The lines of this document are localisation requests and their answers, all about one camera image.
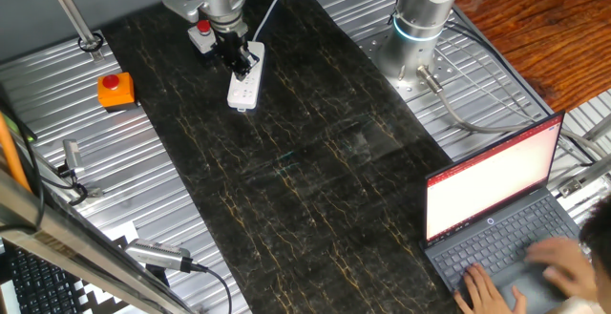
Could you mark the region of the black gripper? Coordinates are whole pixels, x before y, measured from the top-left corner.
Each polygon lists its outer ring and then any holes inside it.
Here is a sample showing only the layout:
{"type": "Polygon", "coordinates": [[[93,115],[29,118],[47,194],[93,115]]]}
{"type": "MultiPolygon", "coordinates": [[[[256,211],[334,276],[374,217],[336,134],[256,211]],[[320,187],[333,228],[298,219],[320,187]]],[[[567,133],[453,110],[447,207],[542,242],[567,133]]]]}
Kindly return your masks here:
{"type": "Polygon", "coordinates": [[[261,59],[247,48],[247,31],[219,31],[218,50],[222,60],[232,65],[232,71],[242,81],[261,59]]]}

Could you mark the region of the person left hand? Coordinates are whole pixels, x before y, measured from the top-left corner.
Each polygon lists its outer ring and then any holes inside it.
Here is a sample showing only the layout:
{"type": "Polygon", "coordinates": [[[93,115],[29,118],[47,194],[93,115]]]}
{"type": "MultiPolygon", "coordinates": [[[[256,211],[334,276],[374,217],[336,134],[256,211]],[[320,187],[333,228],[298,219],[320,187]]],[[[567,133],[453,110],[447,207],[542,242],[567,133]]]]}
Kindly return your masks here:
{"type": "Polygon", "coordinates": [[[514,307],[510,308],[500,295],[491,277],[480,264],[475,263],[469,266],[463,276],[463,281],[472,304],[467,304],[458,291],[453,293],[453,298],[464,314],[527,313],[526,296],[516,286],[513,286],[512,293],[516,302],[514,307]]]}

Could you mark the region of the person right hand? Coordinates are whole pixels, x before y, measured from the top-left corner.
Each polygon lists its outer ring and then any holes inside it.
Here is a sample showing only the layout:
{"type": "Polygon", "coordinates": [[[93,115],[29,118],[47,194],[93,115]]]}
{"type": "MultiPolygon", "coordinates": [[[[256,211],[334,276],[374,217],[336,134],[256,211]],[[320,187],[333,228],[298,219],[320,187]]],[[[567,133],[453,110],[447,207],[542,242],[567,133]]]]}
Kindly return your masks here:
{"type": "Polygon", "coordinates": [[[596,302],[595,270],[579,244],[568,238],[550,238],[527,249],[526,260],[546,264],[543,277],[567,298],[596,302]]]}

